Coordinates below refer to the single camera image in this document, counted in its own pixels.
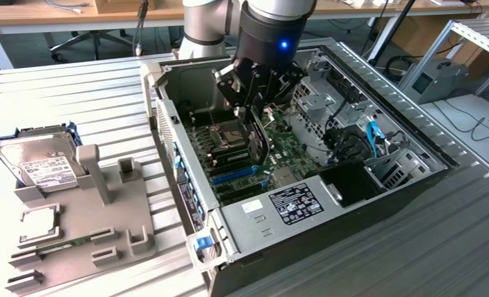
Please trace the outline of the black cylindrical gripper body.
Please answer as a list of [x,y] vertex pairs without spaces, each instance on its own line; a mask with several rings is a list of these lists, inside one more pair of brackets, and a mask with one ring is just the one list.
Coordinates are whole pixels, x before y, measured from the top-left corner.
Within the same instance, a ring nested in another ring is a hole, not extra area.
[[286,69],[310,17],[309,4],[243,4],[234,69]]

